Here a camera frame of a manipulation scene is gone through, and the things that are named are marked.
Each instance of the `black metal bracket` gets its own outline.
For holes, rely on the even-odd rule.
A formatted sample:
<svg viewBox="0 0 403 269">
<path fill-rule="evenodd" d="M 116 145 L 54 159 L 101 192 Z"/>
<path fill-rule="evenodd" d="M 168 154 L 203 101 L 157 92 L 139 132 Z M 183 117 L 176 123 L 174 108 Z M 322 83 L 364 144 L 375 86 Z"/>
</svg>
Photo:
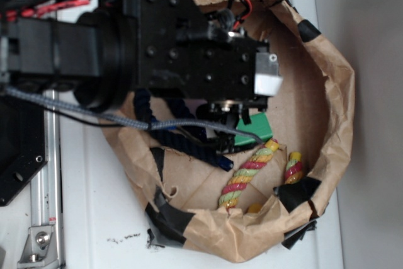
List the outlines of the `black metal bracket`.
<svg viewBox="0 0 403 269">
<path fill-rule="evenodd" d="M 0 98 L 0 207 L 7 206 L 46 164 L 43 110 Z"/>
</svg>

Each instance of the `green object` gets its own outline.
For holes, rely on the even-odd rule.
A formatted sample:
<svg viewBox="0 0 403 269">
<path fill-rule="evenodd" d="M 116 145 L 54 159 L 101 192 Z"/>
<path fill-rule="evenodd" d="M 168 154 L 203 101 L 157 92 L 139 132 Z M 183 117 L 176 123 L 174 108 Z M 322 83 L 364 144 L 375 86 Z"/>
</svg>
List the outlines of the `green object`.
<svg viewBox="0 0 403 269">
<path fill-rule="evenodd" d="M 271 130 L 269 120 L 265 113 L 257 113 L 251 116 L 251 124 L 245 125 L 243 119 L 239 120 L 237 130 L 243 130 L 245 132 L 252 132 L 259 136 L 263 141 L 269 141 L 273 137 L 273 131 Z M 255 142 L 252 138 L 242 137 L 240 135 L 235 136 L 235 146 L 243 146 Z"/>
</svg>

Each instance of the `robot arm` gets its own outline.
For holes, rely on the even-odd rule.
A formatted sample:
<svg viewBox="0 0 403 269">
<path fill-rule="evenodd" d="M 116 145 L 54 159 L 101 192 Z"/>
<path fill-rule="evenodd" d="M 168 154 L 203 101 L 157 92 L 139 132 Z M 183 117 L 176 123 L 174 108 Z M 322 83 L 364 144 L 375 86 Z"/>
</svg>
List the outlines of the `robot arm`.
<svg viewBox="0 0 403 269">
<path fill-rule="evenodd" d="M 19 2 L 3 0 L 3 11 Z M 139 88 L 205 99 L 219 112 L 263 111 L 281 84 L 276 56 L 235 22 L 230 10 L 203 14 L 192 0 L 99 0 L 75 24 L 3 18 L 1 84 L 73 91 L 95 112 Z"/>
</svg>

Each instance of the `brown paper bag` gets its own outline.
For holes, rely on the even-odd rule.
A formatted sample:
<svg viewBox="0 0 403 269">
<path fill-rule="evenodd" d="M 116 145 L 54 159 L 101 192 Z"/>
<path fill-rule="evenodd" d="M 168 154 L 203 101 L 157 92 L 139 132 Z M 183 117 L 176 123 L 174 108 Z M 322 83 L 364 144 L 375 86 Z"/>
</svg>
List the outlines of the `brown paper bag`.
<svg viewBox="0 0 403 269">
<path fill-rule="evenodd" d="M 208 11 L 227 0 L 194 1 Z M 243 25 L 251 37 L 269 39 L 284 78 L 267 112 L 283 145 L 242 193 L 236 209 L 217 209 L 233 171 L 161 147 L 143 131 L 105 130 L 159 244 L 232 262 L 255 257 L 323 214 L 349 163 L 353 136 L 355 82 L 350 65 L 287 0 L 252 1 L 253 13 Z M 132 98 L 121 114 L 135 118 Z M 152 108 L 157 115 L 168 112 L 161 100 L 152 100 Z M 234 169 L 254 151 L 231 155 Z M 310 170 L 295 186 L 281 186 L 287 151 L 300 151 Z M 256 202 L 264 204 L 261 211 L 244 214 Z"/>
</svg>

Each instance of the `rope toy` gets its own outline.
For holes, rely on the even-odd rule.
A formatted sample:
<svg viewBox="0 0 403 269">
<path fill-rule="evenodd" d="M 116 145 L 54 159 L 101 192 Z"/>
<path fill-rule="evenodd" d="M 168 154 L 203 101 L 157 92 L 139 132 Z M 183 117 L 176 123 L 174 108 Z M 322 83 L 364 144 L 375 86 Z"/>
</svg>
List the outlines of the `rope toy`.
<svg viewBox="0 0 403 269">
<path fill-rule="evenodd" d="M 301 163 L 301 153 L 292 152 L 288 157 L 288 163 L 285 167 L 284 180 L 285 184 L 294 184 L 300 181 L 304 176 L 304 167 Z"/>
<path fill-rule="evenodd" d="M 230 209 L 238 204 L 239 196 L 260 169 L 271 160 L 274 152 L 279 148 L 277 140 L 270 139 L 256 153 L 236 171 L 224 187 L 219 199 L 219 207 Z"/>
</svg>

